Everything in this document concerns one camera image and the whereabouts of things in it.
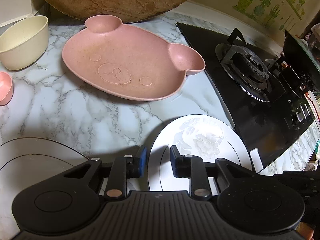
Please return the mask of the person's hand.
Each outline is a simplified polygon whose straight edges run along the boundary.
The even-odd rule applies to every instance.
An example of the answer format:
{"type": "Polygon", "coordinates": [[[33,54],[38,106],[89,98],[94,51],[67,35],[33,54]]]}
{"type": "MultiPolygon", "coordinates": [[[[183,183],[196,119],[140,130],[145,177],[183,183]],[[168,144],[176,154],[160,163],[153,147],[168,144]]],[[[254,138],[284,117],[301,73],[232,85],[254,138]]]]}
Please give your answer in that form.
{"type": "Polygon", "coordinates": [[[313,240],[314,230],[308,224],[300,222],[296,231],[306,240],[313,240]]]}

